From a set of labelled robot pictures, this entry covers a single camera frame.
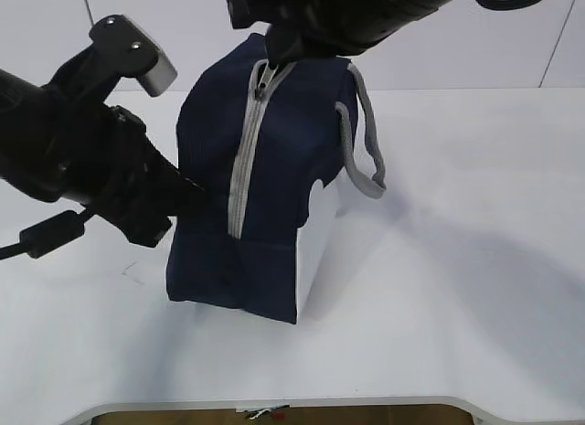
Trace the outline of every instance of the black cable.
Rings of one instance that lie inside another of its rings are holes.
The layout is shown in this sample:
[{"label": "black cable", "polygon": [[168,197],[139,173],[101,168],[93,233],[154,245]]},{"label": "black cable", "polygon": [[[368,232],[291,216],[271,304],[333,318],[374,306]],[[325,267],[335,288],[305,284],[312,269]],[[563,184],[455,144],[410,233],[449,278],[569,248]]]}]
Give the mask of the black cable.
[{"label": "black cable", "polygon": [[492,11],[516,11],[542,2],[543,0],[475,0],[481,7]]},{"label": "black cable", "polygon": [[24,242],[9,245],[8,247],[3,247],[0,249],[0,260],[14,258],[16,256],[20,256],[21,254],[25,254],[27,251],[28,244]]}]

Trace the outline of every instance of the white surface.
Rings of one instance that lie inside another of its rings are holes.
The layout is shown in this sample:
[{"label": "white surface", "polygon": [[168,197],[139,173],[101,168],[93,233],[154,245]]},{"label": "white surface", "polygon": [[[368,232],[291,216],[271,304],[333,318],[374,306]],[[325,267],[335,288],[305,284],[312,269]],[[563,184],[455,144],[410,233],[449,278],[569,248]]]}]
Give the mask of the white surface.
[{"label": "white surface", "polygon": [[[356,63],[372,90],[537,87],[571,2],[546,0],[503,13],[456,0]],[[190,90],[248,34],[231,29],[225,0],[90,0],[90,5],[96,18],[125,13],[152,33],[179,70],[174,90]],[[138,87],[126,82],[123,88]]]},{"label": "white surface", "polygon": [[550,64],[547,87],[585,87],[585,0],[576,0],[557,53]]},{"label": "white surface", "polygon": [[[114,100],[167,152],[184,98]],[[96,221],[46,259],[0,263],[0,423],[416,402],[585,420],[585,90],[372,99],[388,193],[341,183],[298,326],[168,302],[170,239],[143,250]],[[0,188],[4,243],[53,211]]]},{"label": "white surface", "polygon": [[83,0],[0,0],[0,69],[41,85],[90,44]]},{"label": "white surface", "polygon": [[321,259],[331,239],[339,207],[337,183],[330,183],[324,188],[323,182],[317,180],[309,196],[309,218],[299,229],[296,241],[297,317],[301,316],[307,303]]}]

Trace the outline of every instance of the bag handle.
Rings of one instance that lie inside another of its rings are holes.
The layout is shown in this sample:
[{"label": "bag handle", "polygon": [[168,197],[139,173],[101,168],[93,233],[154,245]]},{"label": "bag handle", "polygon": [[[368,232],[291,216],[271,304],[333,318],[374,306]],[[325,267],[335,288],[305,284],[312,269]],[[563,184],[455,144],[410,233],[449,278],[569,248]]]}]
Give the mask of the bag handle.
[{"label": "bag handle", "polygon": [[344,103],[338,102],[335,105],[335,109],[341,117],[341,145],[346,171],[349,178],[360,192],[367,197],[379,199],[382,198],[384,192],[386,192],[386,185],[384,183],[384,178],[386,177],[386,165],[384,164],[384,157],[382,156],[378,145],[378,127],[376,126],[376,118],[374,117],[372,102],[367,95],[364,77],[359,69],[351,62],[347,66],[347,70],[354,77],[357,87],[357,96],[359,97],[364,114],[366,115],[366,150],[374,160],[376,173],[372,178],[369,178],[357,168],[356,158],[354,157],[354,135],[349,110]]},{"label": "bag handle", "polygon": [[492,11],[516,11],[530,7],[543,0],[475,0],[481,7]]}]

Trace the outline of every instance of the white table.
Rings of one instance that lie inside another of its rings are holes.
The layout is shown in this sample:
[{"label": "white table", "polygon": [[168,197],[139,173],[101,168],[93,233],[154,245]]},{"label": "white table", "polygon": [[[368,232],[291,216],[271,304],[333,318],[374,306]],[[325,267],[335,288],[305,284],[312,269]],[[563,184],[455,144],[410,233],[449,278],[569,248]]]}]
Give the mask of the white table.
[{"label": "white table", "polygon": [[[174,154],[184,93],[121,93]],[[439,402],[585,420],[585,90],[375,92],[388,194],[345,214],[290,326],[170,303],[157,250],[96,220],[0,263],[0,423],[127,409]],[[49,216],[2,185],[0,242]]]}]

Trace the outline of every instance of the navy blue bag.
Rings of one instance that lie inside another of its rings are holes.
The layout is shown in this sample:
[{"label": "navy blue bag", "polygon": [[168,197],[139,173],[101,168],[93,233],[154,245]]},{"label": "navy blue bag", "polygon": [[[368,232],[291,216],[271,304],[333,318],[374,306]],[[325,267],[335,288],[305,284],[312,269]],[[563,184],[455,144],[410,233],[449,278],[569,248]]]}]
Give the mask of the navy blue bag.
[{"label": "navy blue bag", "polygon": [[[353,160],[356,93],[378,170],[373,179]],[[300,296],[305,267],[298,250],[315,183],[328,189],[345,167],[369,197],[385,190],[373,112],[355,66],[332,58],[272,70],[263,36],[252,35],[201,76],[181,110],[177,140],[180,171],[202,185],[210,201],[198,216],[178,218],[169,298],[295,324],[311,287],[305,284]],[[331,222],[333,204],[325,207]],[[317,245],[324,250],[326,243]],[[312,275],[318,261],[308,262]]]}]

